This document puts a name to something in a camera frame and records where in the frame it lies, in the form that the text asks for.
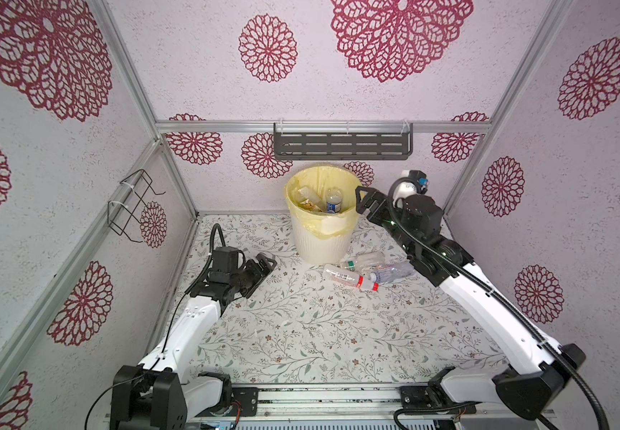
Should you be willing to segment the clear blue-label blue-cap bottle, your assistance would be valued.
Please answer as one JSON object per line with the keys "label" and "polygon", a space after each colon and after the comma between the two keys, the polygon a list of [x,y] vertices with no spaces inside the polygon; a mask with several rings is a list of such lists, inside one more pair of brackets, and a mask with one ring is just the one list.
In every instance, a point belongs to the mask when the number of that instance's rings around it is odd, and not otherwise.
{"label": "clear blue-label blue-cap bottle", "polygon": [[325,195],[326,212],[329,214],[338,214],[342,211],[343,193],[340,188],[330,187],[326,190]]}

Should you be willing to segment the blue-label water bottle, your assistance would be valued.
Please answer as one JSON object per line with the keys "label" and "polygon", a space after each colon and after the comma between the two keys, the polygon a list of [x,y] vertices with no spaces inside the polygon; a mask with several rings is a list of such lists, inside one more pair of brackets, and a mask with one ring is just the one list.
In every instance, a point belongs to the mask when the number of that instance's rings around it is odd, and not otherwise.
{"label": "blue-label water bottle", "polygon": [[308,186],[301,186],[295,190],[295,203],[305,211],[324,213],[326,203]]}

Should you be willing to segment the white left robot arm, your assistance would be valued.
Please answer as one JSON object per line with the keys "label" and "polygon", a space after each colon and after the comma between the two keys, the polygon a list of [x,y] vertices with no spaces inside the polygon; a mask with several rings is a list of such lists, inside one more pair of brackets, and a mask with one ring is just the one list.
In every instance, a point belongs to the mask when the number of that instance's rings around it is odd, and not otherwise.
{"label": "white left robot arm", "polygon": [[249,298],[276,269],[270,255],[246,258],[234,247],[209,253],[203,271],[189,286],[184,311],[138,365],[125,365],[111,386],[112,429],[183,429],[203,412],[224,415],[235,405],[230,376],[202,372],[189,363],[205,335],[238,298]]}

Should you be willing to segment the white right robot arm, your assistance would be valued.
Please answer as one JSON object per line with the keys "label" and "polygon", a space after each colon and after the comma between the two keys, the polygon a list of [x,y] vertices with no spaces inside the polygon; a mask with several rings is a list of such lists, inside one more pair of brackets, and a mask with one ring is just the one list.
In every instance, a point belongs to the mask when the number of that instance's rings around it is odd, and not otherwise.
{"label": "white right robot arm", "polygon": [[421,186],[402,182],[393,197],[358,186],[355,195],[356,212],[384,228],[415,271],[462,306],[508,361],[499,370],[446,367],[427,384],[432,408],[500,403],[522,419],[539,420],[584,363],[582,350],[546,335],[505,299],[472,256],[442,234],[442,209]]}

